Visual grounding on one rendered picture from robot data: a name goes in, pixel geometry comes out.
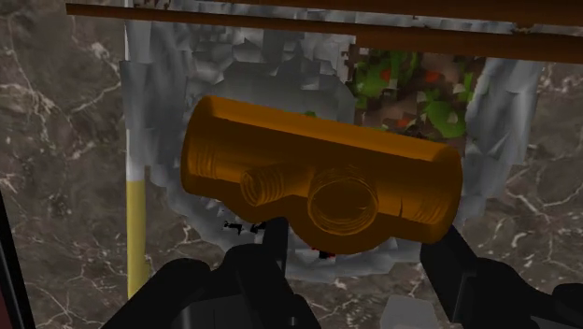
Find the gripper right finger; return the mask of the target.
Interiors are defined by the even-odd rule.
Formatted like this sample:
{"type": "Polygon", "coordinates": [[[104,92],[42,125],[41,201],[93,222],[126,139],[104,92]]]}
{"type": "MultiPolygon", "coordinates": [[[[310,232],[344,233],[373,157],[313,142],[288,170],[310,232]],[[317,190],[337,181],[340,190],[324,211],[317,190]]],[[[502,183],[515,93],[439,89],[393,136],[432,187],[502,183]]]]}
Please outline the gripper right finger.
{"type": "Polygon", "coordinates": [[[455,227],[419,257],[449,321],[463,329],[583,329],[583,283],[543,293],[511,266],[476,256],[455,227]]]}

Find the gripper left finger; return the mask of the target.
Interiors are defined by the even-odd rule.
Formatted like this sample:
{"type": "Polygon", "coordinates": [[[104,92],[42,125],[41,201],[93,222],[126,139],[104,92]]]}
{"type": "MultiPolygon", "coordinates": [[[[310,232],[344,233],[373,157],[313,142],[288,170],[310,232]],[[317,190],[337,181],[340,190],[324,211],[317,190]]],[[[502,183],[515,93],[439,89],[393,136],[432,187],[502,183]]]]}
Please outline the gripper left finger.
{"type": "Polygon", "coordinates": [[[230,248],[214,270],[180,258],[161,267],[102,329],[321,329],[285,279],[289,224],[230,248]]]}

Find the yellow and white stick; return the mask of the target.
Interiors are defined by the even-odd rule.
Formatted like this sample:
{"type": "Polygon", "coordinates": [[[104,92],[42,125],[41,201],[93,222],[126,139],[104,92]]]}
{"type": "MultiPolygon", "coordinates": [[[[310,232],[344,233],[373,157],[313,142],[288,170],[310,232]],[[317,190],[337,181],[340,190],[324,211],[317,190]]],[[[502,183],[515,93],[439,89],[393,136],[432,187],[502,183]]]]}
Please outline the yellow and white stick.
{"type": "Polygon", "coordinates": [[[128,30],[124,24],[124,61],[121,63],[121,87],[126,128],[126,239],[127,295],[131,298],[149,279],[146,259],[146,189],[145,166],[138,143],[140,96],[135,95],[131,74],[128,30]]]}

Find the orange threaded pipe fitting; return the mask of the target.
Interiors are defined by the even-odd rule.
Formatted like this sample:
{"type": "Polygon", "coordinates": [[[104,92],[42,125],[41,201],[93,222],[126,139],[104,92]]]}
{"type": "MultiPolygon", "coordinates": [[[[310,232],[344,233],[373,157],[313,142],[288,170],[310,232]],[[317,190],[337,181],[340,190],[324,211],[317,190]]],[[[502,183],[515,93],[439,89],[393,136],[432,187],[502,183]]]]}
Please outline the orange threaded pipe fitting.
{"type": "Polygon", "coordinates": [[[187,127],[180,180],[246,222],[283,217],[309,247],[353,254],[392,237],[440,240],[462,166],[446,144],[206,96],[187,127]]]}

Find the green and red salad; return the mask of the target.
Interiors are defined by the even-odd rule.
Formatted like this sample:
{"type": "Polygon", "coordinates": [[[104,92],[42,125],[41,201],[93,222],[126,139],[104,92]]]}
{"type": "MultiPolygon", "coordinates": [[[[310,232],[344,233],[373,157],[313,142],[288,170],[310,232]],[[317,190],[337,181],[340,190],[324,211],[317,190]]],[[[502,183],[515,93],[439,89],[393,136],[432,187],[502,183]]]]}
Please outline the green and red salad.
{"type": "Polygon", "coordinates": [[[462,142],[483,57],[376,50],[348,53],[355,123],[437,142],[462,142]]]}

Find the grey coarse round dish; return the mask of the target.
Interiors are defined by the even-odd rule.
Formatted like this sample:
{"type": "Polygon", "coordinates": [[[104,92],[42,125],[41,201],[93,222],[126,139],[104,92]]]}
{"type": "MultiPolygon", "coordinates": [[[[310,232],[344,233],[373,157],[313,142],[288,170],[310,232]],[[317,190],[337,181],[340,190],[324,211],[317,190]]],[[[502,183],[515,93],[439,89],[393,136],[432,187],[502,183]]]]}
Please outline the grey coarse round dish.
{"type": "MultiPolygon", "coordinates": [[[[178,159],[186,123],[206,95],[355,123],[346,60],[349,36],[185,23],[130,21],[135,95],[140,96],[138,143],[151,181],[201,238],[223,249],[257,242],[261,231],[220,200],[184,191],[178,159]]],[[[466,137],[448,143],[462,154],[457,223],[482,215],[526,153],[537,102],[539,62],[484,58],[466,113],[466,137]]]]}

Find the brown wooden rack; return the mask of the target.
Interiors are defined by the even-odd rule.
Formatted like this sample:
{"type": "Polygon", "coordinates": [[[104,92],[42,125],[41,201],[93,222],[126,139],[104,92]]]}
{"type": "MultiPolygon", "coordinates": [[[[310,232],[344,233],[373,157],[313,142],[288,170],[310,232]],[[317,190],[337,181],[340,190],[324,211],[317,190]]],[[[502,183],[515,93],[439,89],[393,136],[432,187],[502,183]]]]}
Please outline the brown wooden rack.
{"type": "Polygon", "coordinates": [[[553,34],[493,34],[420,27],[307,21],[162,9],[67,3],[73,16],[134,21],[169,21],[205,25],[353,36],[358,46],[475,55],[539,62],[583,64],[583,37],[553,34]]]}

